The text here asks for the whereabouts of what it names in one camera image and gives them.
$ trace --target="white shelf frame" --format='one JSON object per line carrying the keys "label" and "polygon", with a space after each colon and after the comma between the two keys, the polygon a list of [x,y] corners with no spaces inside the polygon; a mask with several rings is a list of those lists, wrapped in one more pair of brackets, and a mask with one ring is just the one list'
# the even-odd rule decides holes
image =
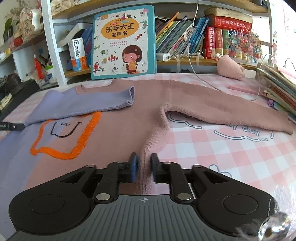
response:
{"label": "white shelf frame", "polygon": [[[271,32],[270,43],[271,43],[272,42],[272,21],[271,21],[269,0],[267,0],[267,2],[268,2],[268,10],[269,10],[268,13],[252,13],[252,12],[249,12],[249,11],[246,11],[244,9],[240,9],[240,8],[237,8],[234,6],[221,4],[221,3],[217,3],[217,2],[213,2],[213,1],[206,1],[206,0],[200,0],[199,4],[200,5],[208,5],[208,6],[216,6],[216,7],[220,7],[220,8],[227,8],[227,9],[238,11],[238,12],[241,12],[241,13],[253,16],[253,17],[268,17],[269,22],[270,22],[270,32]],[[76,24],[76,22],[79,22],[83,18],[92,16],[92,15],[97,14],[99,12],[108,11],[111,9],[136,6],[136,5],[145,5],[145,4],[159,4],[159,3],[196,4],[197,0],[136,0],[136,1],[128,1],[128,2],[124,2],[124,3],[118,3],[118,4],[113,4],[113,5],[97,8],[97,9],[94,9],[94,10],[91,10],[88,12],[81,13],[81,14],[71,17],[69,19],[52,19],[50,1],[41,0],[41,3],[42,3],[44,30],[45,30],[45,36],[46,36],[46,40],[47,40],[48,50],[50,53],[52,64],[55,68],[55,73],[56,73],[58,84],[59,84],[59,86],[63,86],[63,85],[67,85],[68,79],[65,77],[59,53],[67,50],[67,47],[66,46],[63,46],[60,48],[57,47],[56,36],[54,33],[54,26]],[[270,43],[263,42],[263,45],[270,47],[271,46]]]}

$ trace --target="bookshelf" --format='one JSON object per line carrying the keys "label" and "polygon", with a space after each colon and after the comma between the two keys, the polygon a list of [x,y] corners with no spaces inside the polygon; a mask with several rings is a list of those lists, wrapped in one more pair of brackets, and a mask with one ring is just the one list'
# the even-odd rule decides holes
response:
{"label": "bookshelf", "polygon": [[[191,64],[195,65],[195,59],[190,59]],[[157,66],[168,66],[168,65],[177,65],[177,61],[175,59],[171,59],[170,61],[157,61]],[[181,59],[181,65],[190,65],[188,58],[182,58]],[[202,66],[217,66],[217,61],[214,59],[200,59],[199,65]],[[240,64],[245,69],[249,70],[256,70],[256,66],[246,65],[246,64]]]}
{"label": "bookshelf", "polygon": [[[195,59],[191,60],[191,64],[195,65]],[[175,59],[171,59],[170,61],[157,61],[157,67],[159,66],[169,66],[169,65],[177,65],[177,61]],[[187,58],[181,59],[181,65],[189,65],[189,60]],[[214,59],[200,59],[199,60],[199,65],[203,65],[203,66],[217,66],[217,61]],[[240,64],[241,66],[243,66],[245,69],[249,69],[249,70],[256,70],[255,66],[251,66],[251,65],[246,65],[246,64]],[[65,72],[65,76],[66,78],[72,78],[75,76],[79,76],[79,75],[83,75],[83,74],[90,74],[91,69],[85,69],[82,71],[66,71]]]}
{"label": "bookshelf", "polygon": [[[196,4],[196,0],[90,0],[59,12],[58,14],[52,16],[52,19],[56,20],[54,21],[55,23],[59,22],[58,20],[63,20],[63,22],[71,22],[82,17],[86,17],[110,9],[155,3]],[[200,5],[224,7],[239,12],[245,12],[246,14],[250,14],[253,16],[257,16],[260,14],[265,15],[266,13],[268,13],[268,10],[266,8],[258,6],[252,2],[249,2],[248,0],[200,0]]]}
{"label": "bookshelf", "polygon": [[[67,60],[69,59],[69,51],[67,51],[68,47],[57,47],[57,42],[60,40],[60,36],[62,36],[66,30],[69,31],[72,27],[74,27],[77,22],[92,22],[94,14],[122,7],[145,4],[153,5],[158,15],[160,15],[160,12],[163,12],[165,16],[169,17],[179,10],[181,12],[194,11],[197,3],[196,0],[81,0],[81,2],[82,3],[79,5],[73,6],[52,16],[50,1],[41,0],[44,28],[47,36],[46,41],[52,63],[55,66],[55,74],[59,86],[67,85],[70,78],[89,74],[91,72],[91,69],[80,72],[66,71]],[[200,15],[203,14],[202,12],[204,11],[204,9],[215,6],[219,8],[238,11],[256,18],[270,18],[270,12],[267,8],[258,6],[249,0],[199,0],[199,4]],[[187,59],[182,59],[181,64],[184,66],[188,66],[189,61]],[[165,66],[171,68],[177,66],[177,61],[171,60],[169,62],[157,62],[157,65],[159,66],[159,70]],[[217,65],[217,63],[214,60],[200,60],[199,65],[214,67]],[[245,69],[255,70],[254,66],[242,66]]]}

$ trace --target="book cover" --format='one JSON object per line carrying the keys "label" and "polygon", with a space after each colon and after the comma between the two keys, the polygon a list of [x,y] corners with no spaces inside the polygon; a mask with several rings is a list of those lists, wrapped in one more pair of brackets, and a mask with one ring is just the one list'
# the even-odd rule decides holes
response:
{"label": "book cover", "polygon": [[216,40],[216,53],[223,56],[223,36],[222,36],[221,28],[215,28],[215,40]]}
{"label": "book cover", "polygon": [[205,31],[205,39],[203,43],[203,56],[205,59],[215,57],[215,29],[213,27],[207,27]]}
{"label": "book cover", "polygon": [[189,51],[192,49],[195,41],[196,41],[196,38],[197,38],[197,35],[198,35],[198,31],[200,30],[200,26],[203,22],[203,18],[199,18],[198,19],[198,22],[197,22],[197,25],[196,25],[196,28],[194,29],[193,33],[192,33],[192,36],[190,38],[190,41],[189,41]]}
{"label": "book cover", "polygon": [[194,38],[193,38],[193,41],[192,41],[193,44],[192,44],[192,46],[189,48],[189,52],[192,51],[192,49],[193,49],[193,47],[194,47],[194,44],[195,44],[195,42],[196,42],[196,40],[197,40],[197,38],[198,38],[198,35],[199,35],[199,33],[200,33],[200,31],[201,31],[202,26],[203,26],[204,23],[205,23],[205,18],[201,18],[200,25],[198,26],[198,29],[197,29],[197,31],[196,31],[196,34],[195,34],[195,36],[194,36]]}
{"label": "book cover", "polygon": [[215,27],[215,28],[222,28],[222,29],[239,29],[239,32],[242,31],[242,33],[248,34],[249,30],[252,30],[252,24],[235,19],[235,18],[228,18],[228,17],[217,17],[213,14],[207,15],[209,20],[209,26]]}
{"label": "book cover", "polygon": [[[181,29],[181,33],[182,32],[184,32],[189,26],[192,26],[192,21],[191,20],[188,20],[187,21],[187,23],[186,23],[186,25]],[[188,43],[189,43],[189,36],[190,36],[190,34],[191,34],[191,31],[190,31],[190,33],[188,33],[188,35],[186,35],[186,37],[184,36],[184,43],[187,45]],[[177,39],[178,39],[178,36],[177,37],[175,37],[174,38],[174,43],[177,41]],[[181,52],[183,52],[183,49],[184,49],[184,45],[181,45],[181,48],[180,48],[180,51]]]}
{"label": "book cover", "polygon": [[162,32],[163,30],[165,30],[166,27],[169,26],[169,24],[170,24],[172,21],[175,21],[175,19],[177,18],[178,14],[179,14],[179,12],[177,12],[177,13],[171,18],[171,20],[167,22],[167,24],[162,28],[162,30],[156,35],[156,38],[159,37],[159,35],[161,34],[161,32]]}
{"label": "book cover", "polygon": [[184,41],[185,36],[187,38],[187,36],[190,35],[192,31],[192,26],[190,25],[186,31],[181,35],[181,37],[177,40],[177,42],[171,47],[171,49],[169,50],[169,53],[171,54],[171,56],[173,56],[177,50],[177,48],[179,47],[179,45],[182,43],[182,41]]}
{"label": "book cover", "polygon": [[274,108],[279,111],[288,112],[288,118],[290,121],[292,121],[294,124],[296,124],[296,116],[287,111],[284,107],[282,107],[279,103],[274,102]]}
{"label": "book cover", "polygon": [[167,53],[167,51],[174,45],[174,43],[177,41],[177,39],[180,37],[180,35],[182,35],[182,33],[185,31],[186,29],[186,24],[188,21],[187,17],[184,17],[180,23],[177,25],[177,27],[174,29],[173,32],[171,32],[169,34],[169,36],[167,37],[166,41],[164,41],[160,48],[159,48],[159,53]]}
{"label": "book cover", "polygon": [[228,44],[229,30],[222,29],[222,37],[223,37],[223,54],[228,54],[229,53],[229,44]]}
{"label": "book cover", "polygon": [[202,46],[202,42],[203,42],[204,38],[205,38],[204,35],[202,35],[201,38],[200,38],[200,40],[198,41],[198,44],[197,44],[197,46],[196,46],[196,48],[195,48],[195,50],[194,50],[193,53],[197,53],[197,51],[200,49],[200,46]]}
{"label": "book cover", "polygon": [[177,48],[176,50],[176,54],[181,54],[184,53],[185,50],[188,51],[188,42],[189,39],[187,38],[187,40],[184,38],[184,40],[182,41],[182,43],[180,44],[180,47]]}
{"label": "book cover", "polygon": [[158,35],[158,33],[163,29],[163,27],[166,25],[166,22],[163,22],[158,28],[157,31],[155,31],[155,35]]}
{"label": "book cover", "polygon": [[218,7],[211,7],[205,10],[205,15],[210,15],[213,14],[218,17],[228,17],[228,18],[235,18],[239,19],[248,23],[253,23],[253,18],[247,14],[230,10],[230,9],[225,9],[225,8],[218,8]]}
{"label": "book cover", "polygon": [[170,29],[167,31],[167,33],[163,36],[163,38],[156,44],[156,50],[157,48],[166,40],[166,38],[169,36],[169,34],[174,30],[174,28],[178,25],[179,21],[175,21]]}
{"label": "book cover", "polygon": [[86,46],[86,42],[87,42],[87,40],[89,39],[89,37],[91,38],[91,36],[92,36],[92,29],[93,29],[93,27],[89,27],[89,28],[86,30],[85,38],[83,39],[83,45],[84,45],[84,46]]}
{"label": "book cover", "polygon": [[197,38],[196,41],[195,41],[195,44],[194,44],[194,46],[193,46],[193,49],[196,48],[196,46],[197,46],[197,44],[198,44],[198,42],[199,42],[199,40],[200,40],[200,38],[201,38],[201,36],[202,36],[202,33],[204,32],[204,30],[205,30],[205,28],[206,28],[208,22],[209,22],[209,18],[206,18],[206,19],[205,19],[205,22],[204,22],[204,24],[203,24],[203,26],[202,26],[202,29],[201,29],[200,32],[199,32],[198,38]]}
{"label": "book cover", "polygon": [[156,73],[153,6],[98,13],[93,26],[92,80]]}

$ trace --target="black device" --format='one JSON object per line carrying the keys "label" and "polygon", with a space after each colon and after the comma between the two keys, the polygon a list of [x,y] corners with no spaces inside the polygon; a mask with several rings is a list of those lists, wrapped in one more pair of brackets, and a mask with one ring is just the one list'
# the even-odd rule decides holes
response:
{"label": "black device", "polygon": [[0,121],[0,131],[23,131],[25,125],[22,123],[10,123]]}
{"label": "black device", "polygon": [[119,195],[120,183],[136,180],[137,165],[132,153],[128,162],[87,165],[18,194],[9,205],[17,230],[9,240],[238,240],[236,227],[273,214],[268,193],[201,165],[159,162],[156,154],[154,181],[168,183],[170,194]]}

